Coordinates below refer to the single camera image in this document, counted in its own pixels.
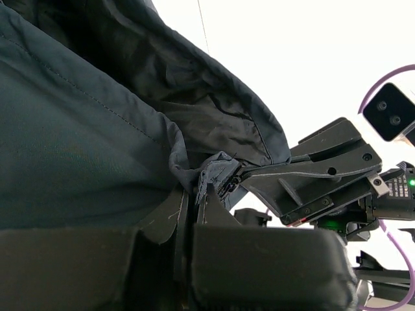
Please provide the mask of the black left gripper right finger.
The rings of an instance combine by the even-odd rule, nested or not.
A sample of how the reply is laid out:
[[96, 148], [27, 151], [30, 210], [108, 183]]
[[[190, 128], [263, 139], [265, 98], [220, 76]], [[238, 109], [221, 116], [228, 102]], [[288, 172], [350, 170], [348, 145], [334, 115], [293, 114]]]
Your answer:
[[193, 310], [356, 310], [356, 285], [336, 233], [241, 225], [208, 186], [193, 228]]

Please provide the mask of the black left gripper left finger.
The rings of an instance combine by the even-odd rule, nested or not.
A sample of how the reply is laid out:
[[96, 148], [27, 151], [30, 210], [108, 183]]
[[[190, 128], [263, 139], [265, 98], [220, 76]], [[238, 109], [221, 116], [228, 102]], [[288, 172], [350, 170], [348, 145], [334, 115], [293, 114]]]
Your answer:
[[175, 189], [132, 227], [1, 232], [2, 310], [176, 310]]

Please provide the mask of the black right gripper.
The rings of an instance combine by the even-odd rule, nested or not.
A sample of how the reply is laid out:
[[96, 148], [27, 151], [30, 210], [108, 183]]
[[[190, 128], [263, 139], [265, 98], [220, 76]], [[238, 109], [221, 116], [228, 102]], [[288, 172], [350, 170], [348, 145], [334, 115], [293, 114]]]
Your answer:
[[286, 226], [310, 223], [363, 242], [380, 220], [414, 220], [414, 165], [382, 160], [341, 117], [291, 148], [291, 162], [247, 168], [241, 185]]

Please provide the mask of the dark navy jacket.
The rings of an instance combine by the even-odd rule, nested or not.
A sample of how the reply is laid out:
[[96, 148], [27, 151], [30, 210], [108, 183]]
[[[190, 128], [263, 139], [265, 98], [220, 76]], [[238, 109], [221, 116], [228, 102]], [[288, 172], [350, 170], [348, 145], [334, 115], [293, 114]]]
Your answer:
[[283, 129], [151, 1], [1, 2], [1, 228], [134, 225], [288, 163]]

